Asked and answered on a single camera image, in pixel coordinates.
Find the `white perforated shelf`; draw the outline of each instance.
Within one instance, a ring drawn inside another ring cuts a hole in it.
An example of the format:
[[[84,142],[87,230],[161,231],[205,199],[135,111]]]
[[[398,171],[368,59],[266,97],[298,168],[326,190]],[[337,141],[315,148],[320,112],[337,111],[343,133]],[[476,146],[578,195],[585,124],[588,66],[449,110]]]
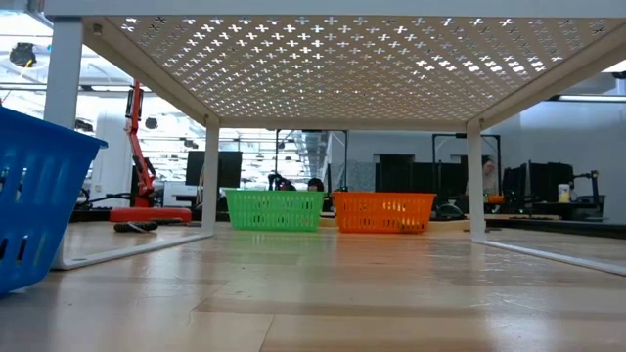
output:
[[[622,20],[108,18],[225,124],[461,125]]]

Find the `plastic crate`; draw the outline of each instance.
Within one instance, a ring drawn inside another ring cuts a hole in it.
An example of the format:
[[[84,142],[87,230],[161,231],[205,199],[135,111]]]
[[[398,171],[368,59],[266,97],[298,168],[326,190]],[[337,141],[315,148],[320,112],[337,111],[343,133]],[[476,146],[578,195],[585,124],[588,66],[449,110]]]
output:
[[[0,108],[0,293],[43,280],[107,143]]]
[[[231,225],[240,230],[317,231],[322,192],[226,191]]]
[[[414,234],[426,231],[435,195],[335,193],[343,233]]]

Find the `white metal frame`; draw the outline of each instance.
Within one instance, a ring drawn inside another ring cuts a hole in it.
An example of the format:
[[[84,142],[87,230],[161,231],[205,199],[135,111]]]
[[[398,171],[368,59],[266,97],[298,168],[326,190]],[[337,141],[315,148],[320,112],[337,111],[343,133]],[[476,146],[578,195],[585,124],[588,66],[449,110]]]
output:
[[[626,18],[622,0],[47,0],[47,16],[335,15]]]
[[[444,17],[513,17],[516,18],[626,18],[626,6],[623,0],[319,0],[316,2],[301,2],[291,0],[256,0],[217,1],[217,0],[47,0],[45,3],[47,16],[55,18],[55,34],[51,57],[51,73],[46,103],[46,119],[60,123],[66,127],[73,124],[76,103],[77,73],[79,70],[80,44],[82,37],[81,20],[85,20],[84,41],[93,50],[119,66],[130,75],[140,79],[153,91],[172,103],[175,107],[193,119],[201,121],[207,126],[207,172],[205,172],[204,203],[202,231],[200,238],[210,237],[213,233],[215,216],[215,180],[217,172],[217,136],[219,118],[184,87],[169,76],[161,67],[147,57],[128,37],[118,30],[94,30],[94,17],[106,16],[214,16],[214,15],[336,15],[336,16],[444,16]],[[116,48],[123,48],[120,54],[108,43],[116,43]],[[485,238],[485,223],[482,199],[482,165],[481,165],[481,138],[480,131],[505,118],[524,110],[548,96],[556,94],[574,83],[595,74],[603,68],[615,64],[626,56],[626,25],[615,29],[604,38],[590,45],[567,60],[556,66],[538,79],[522,86],[513,94],[499,101],[491,108],[477,115],[467,124],[469,147],[469,191],[471,210],[471,238],[474,242],[492,245],[508,250],[524,252],[548,259],[582,265],[593,269],[609,271],[623,275],[619,270],[606,268],[587,261],[565,256],[556,256],[537,250],[529,250],[513,245],[489,242]],[[324,128],[339,129],[421,129],[421,130],[458,130],[460,126],[444,126],[439,124],[393,124],[363,123],[352,125],[338,122],[333,125],[310,123],[297,126],[279,125],[263,120],[248,120],[246,127],[263,126],[265,128]],[[146,247],[138,252],[156,248]],[[132,248],[124,249],[117,256],[104,256],[100,261],[114,259],[121,255],[135,253]],[[69,269],[71,265],[64,262],[63,257],[58,268]]]
[[[82,52],[82,20],[79,18],[55,19],[55,30],[52,39],[53,50],[50,58],[50,73],[48,78],[48,91],[46,96],[46,107],[44,119],[66,128],[73,128],[76,116],[76,102],[78,99],[78,78],[80,74],[80,58]],[[211,172],[206,173],[206,177],[212,181],[207,182],[209,187],[204,188],[204,199],[209,204],[215,204],[215,192],[208,192],[210,186],[216,186],[217,174],[217,149],[219,128],[207,128],[207,150],[206,155],[211,157]],[[213,225],[215,223],[215,206],[205,212],[210,212],[204,218],[201,231],[196,235],[190,235],[175,240],[142,244],[104,253],[92,254],[80,258],[65,258],[64,245],[61,243],[52,268],[57,270],[70,270],[87,265],[102,263],[109,260],[123,258],[129,255],[145,253],[158,250],[173,245],[208,239],[213,236]]]

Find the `orange plastic basket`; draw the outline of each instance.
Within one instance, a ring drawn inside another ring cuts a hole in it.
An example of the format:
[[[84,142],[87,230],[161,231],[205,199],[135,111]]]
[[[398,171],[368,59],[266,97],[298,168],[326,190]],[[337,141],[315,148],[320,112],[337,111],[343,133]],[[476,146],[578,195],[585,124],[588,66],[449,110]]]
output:
[[[343,233],[414,234],[428,229],[435,195],[335,193],[336,222]]]

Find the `basket handle hole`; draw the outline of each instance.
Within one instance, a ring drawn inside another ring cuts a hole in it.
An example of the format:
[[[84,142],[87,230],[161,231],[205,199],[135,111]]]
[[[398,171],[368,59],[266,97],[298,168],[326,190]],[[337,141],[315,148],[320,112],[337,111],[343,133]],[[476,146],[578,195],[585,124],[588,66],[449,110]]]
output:
[[[9,246],[9,239],[2,239],[2,241],[0,241],[0,263],[4,258],[4,254],[7,252],[7,246]]]
[[[46,242],[46,234],[41,236],[39,240],[39,246],[37,247],[37,251],[35,252],[35,257],[32,260],[32,266],[37,266],[39,264],[39,257],[41,256],[41,251],[43,250],[44,243]]]
[[[7,176],[9,176],[9,167],[0,167],[0,196],[2,196],[2,190],[4,189],[4,184],[7,182]]]
[[[20,184],[18,185],[18,190],[16,191],[16,202],[20,201],[20,198],[22,197],[22,193],[23,193],[23,183],[26,180],[26,172],[28,171],[27,168],[24,168],[22,171],[22,178],[20,179]]]
[[[27,243],[28,243],[28,235],[22,238],[22,244],[20,244],[20,251],[18,252],[18,259],[16,260],[17,265],[22,264],[23,254],[26,252]]]

